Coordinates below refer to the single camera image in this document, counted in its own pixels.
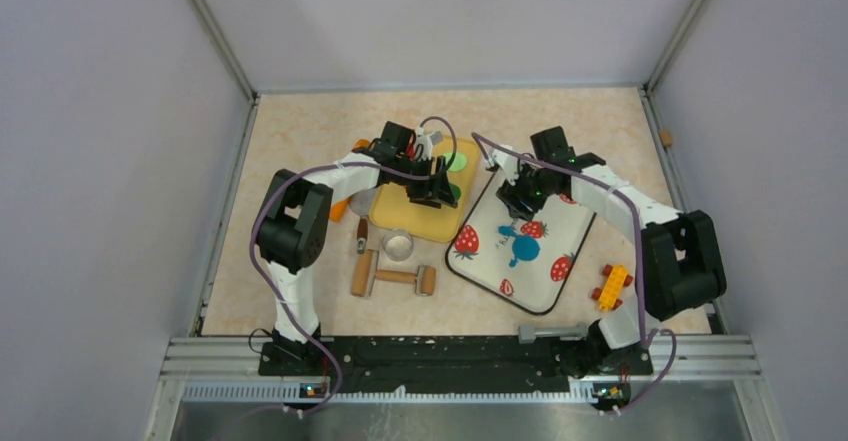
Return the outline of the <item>brown handled scraper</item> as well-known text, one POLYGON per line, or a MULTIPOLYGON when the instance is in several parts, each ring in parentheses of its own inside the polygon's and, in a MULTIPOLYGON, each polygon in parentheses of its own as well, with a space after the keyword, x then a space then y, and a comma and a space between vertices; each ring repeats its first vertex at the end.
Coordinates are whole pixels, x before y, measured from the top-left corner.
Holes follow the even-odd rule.
POLYGON ((377 195, 377 188, 360 191, 350 198, 349 209, 359 217, 356 229, 356 252, 364 254, 369 234, 369 215, 377 195))

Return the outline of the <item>blue dough scraps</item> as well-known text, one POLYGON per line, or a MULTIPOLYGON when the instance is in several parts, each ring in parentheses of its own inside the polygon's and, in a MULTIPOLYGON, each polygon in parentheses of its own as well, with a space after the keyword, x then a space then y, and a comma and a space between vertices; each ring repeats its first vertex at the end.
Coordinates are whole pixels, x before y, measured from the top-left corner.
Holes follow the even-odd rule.
POLYGON ((517 238, 520 236, 520 233, 516 231, 512 226, 499 226, 498 233, 505 237, 517 238))

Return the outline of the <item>blue play dough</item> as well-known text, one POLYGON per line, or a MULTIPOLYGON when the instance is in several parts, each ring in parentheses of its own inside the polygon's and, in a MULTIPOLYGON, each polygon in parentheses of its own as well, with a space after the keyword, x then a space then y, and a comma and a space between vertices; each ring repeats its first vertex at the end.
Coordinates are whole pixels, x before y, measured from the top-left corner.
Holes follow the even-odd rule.
POLYGON ((540 245, 532 236, 520 235, 514 238, 511 246, 512 258, 508 266, 516 267, 520 262, 535 260, 540 253, 540 245))

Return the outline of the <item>silver tape roll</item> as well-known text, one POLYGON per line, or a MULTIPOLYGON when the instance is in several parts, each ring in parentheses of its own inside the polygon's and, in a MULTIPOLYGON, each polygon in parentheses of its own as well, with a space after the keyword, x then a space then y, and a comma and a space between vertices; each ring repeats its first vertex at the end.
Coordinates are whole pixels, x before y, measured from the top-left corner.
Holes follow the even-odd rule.
POLYGON ((391 230, 384 234, 382 248, 391 261, 403 262, 412 255, 414 241, 412 236, 405 230, 391 230))

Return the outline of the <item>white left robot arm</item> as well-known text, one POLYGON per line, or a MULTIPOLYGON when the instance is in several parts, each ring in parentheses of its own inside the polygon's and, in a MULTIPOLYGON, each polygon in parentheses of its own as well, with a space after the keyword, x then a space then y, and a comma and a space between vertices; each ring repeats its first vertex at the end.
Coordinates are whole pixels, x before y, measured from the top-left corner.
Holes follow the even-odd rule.
POLYGON ((274 174, 251 229, 249 256, 275 298, 269 344, 295 373, 314 371, 324 349, 317 338, 313 265, 325 245, 332 207, 383 184, 402 187, 413 204, 457 207, 448 172, 458 158, 458 141, 451 141, 448 154, 436 155, 435 137, 422 126, 388 121, 380 136, 338 161, 274 174))

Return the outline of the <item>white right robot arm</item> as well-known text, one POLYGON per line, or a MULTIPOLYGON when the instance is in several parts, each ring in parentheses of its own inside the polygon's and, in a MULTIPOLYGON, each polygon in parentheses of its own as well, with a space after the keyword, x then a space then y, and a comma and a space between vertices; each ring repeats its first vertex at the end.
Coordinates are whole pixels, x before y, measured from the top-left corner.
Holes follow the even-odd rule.
POLYGON ((712 218, 684 212, 642 193, 600 156, 578 154, 556 126, 531 137, 532 155, 491 144, 486 168, 505 180, 497 197, 508 213, 530 221, 564 195, 616 228, 634 247, 635 292, 591 323, 572 356, 574 373, 612 373, 661 324, 725 294, 727 280, 712 218))

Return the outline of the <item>wooden roller tool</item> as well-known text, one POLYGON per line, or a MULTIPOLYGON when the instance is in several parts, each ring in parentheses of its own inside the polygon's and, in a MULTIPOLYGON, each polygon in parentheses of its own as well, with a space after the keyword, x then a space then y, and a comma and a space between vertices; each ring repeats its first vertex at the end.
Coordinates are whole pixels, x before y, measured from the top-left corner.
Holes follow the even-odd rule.
POLYGON ((354 297, 367 298, 378 281, 410 285, 417 296, 432 296, 436 289, 437 272, 429 265, 419 265, 414 271, 381 269, 379 253, 367 249, 358 256, 351 280, 350 294, 354 297))

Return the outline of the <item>white strawberry enamel tray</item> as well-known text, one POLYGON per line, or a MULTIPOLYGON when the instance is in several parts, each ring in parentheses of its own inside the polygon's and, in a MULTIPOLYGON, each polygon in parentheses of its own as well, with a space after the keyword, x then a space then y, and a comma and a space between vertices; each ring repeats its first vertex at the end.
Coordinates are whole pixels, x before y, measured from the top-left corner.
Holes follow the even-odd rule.
POLYGON ((532 315, 556 305, 595 214, 558 196, 530 221, 513 218, 493 174, 445 254, 447 268, 532 315))

